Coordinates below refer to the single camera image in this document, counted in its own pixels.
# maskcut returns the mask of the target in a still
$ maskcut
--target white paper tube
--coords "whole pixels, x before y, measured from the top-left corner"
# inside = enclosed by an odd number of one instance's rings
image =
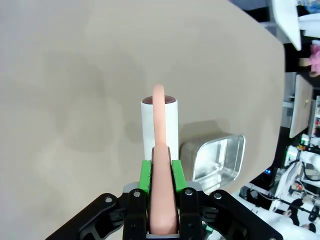
[[[151,160],[155,146],[154,113],[152,96],[141,102],[142,134],[144,159]],[[178,101],[172,96],[165,96],[165,132],[166,144],[170,148],[171,160],[179,159]]]

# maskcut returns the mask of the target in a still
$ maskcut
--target stainless steel container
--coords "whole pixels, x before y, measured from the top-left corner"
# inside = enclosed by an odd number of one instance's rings
[[[185,179],[202,185],[206,194],[234,181],[241,169],[245,137],[198,137],[183,143],[180,160]]]

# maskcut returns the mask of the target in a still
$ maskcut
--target black metal bracket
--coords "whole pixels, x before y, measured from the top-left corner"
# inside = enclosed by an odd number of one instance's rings
[[[46,240],[105,240],[122,226],[123,240],[202,240],[202,222],[227,240],[283,240],[280,233],[226,191],[206,195],[191,187],[176,195],[179,234],[151,236],[147,200],[147,194],[138,188],[124,192],[119,198],[104,193]]]

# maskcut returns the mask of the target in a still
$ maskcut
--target pink foam tube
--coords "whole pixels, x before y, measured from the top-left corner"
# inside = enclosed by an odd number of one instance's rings
[[[171,160],[166,143],[165,91],[162,85],[153,88],[154,141],[150,203],[150,233],[175,234],[177,209],[171,175]]]

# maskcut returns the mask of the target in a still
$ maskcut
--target gray tabletop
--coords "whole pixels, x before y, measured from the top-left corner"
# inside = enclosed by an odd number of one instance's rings
[[[282,45],[231,3],[34,0],[2,8],[3,239],[44,239],[99,194],[119,196],[138,181],[140,101],[156,83],[178,99],[180,143],[245,135],[242,171],[226,190],[272,163]]]

